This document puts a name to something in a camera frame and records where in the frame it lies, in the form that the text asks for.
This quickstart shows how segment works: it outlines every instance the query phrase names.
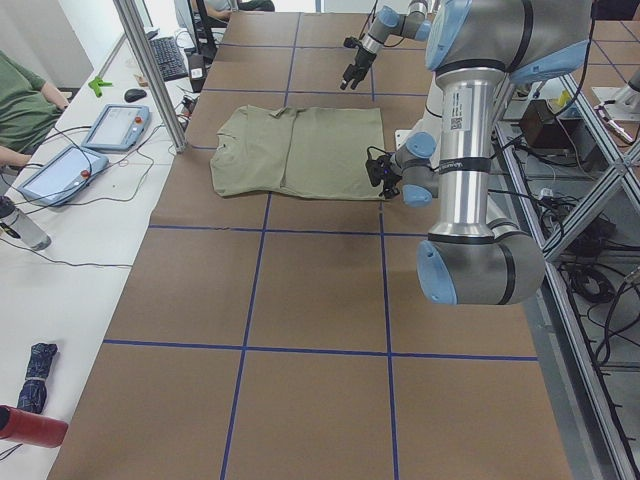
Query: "green shirt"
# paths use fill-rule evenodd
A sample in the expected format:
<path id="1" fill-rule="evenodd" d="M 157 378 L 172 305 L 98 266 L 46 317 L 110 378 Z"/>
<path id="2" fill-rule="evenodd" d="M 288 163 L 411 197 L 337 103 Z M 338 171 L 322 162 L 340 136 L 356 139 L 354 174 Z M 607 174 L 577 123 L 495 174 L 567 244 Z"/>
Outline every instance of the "green shirt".
<path id="1" fill-rule="evenodd" d="M 23 152 L 55 125 L 61 112 L 40 93 L 44 84 L 0 50 L 0 145 Z"/>

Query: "green object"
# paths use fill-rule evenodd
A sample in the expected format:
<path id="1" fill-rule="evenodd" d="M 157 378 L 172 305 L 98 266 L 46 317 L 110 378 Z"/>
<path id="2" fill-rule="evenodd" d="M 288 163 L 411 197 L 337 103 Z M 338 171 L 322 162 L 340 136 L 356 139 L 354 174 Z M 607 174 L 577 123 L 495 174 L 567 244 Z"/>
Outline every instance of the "green object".
<path id="1" fill-rule="evenodd" d="M 111 87 L 112 85 L 113 83 L 105 82 L 100 77 L 96 77 L 89 82 L 89 88 L 93 90 L 93 93 L 95 93 L 98 98 L 102 96 L 102 89 L 100 87 Z"/>
<path id="2" fill-rule="evenodd" d="M 0 50 L 0 145 L 22 153 L 55 125 L 61 112 L 40 93 L 45 83 Z"/>
<path id="3" fill-rule="evenodd" d="M 380 200 L 365 168 L 384 146 L 380 109 L 237 109 L 218 131 L 211 159 L 223 197 L 269 190 L 304 198 Z"/>

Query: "tablet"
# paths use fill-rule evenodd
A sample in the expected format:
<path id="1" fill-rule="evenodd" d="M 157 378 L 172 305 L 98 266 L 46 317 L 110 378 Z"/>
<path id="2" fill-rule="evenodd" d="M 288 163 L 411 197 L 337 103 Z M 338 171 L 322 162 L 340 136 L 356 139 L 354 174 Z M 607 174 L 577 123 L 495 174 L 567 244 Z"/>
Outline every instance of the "tablet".
<path id="1" fill-rule="evenodd" d="M 106 105 L 82 146 L 99 152 L 127 151 L 140 139 L 149 116 L 144 105 Z"/>
<path id="2" fill-rule="evenodd" d="M 101 153 L 70 145 L 17 190 L 38 205 L 62 205 L 86 187 L 109 163 Z"/>

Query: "person in green shirt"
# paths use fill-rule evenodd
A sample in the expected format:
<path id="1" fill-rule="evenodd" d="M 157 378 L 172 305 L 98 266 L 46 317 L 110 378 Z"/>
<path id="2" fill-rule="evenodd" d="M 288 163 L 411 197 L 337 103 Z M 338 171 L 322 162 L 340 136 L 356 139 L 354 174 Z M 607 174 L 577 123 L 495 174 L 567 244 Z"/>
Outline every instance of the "person in green shirt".
<path id="1" fill-rule="evenodd" d="M 69 102 L 0 50 L 0 166 L 24 167 Z"/>

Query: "person's arm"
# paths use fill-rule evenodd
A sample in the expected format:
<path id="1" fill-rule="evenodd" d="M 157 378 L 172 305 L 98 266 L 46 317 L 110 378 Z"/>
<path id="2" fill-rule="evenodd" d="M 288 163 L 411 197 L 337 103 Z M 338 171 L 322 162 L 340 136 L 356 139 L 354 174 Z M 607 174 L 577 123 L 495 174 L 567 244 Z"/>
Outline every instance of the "person's arm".
<path id="1" fill-rule="evenodd" d="M 196 0 L 191 0 L 191 7 L 195 12 L 198 11 L 198 4 Z M 205 8 L 207 9 L 207 15 L 211 18 L 217 18 L 218 20 L 224 20 L 228 22 L 231 18 L 231 10 L 216 10 L 215 8 L 205 4 Z"/>
<path id="2" fill-rule="evenodd" d="M 0 146 L 0 165 L 24 167 L 30 159 L 31 155 L 14 152 L 10 148 Z"/>
<path id="3" fill-rule="evenodd" d="M 49 82 L 45 82 L 40 93 L 42 93 L 49 103 L 53 103 L 60 110 L 64 110 L 69 106 L 69 101 L 62 95 L 62 92 Z"/>

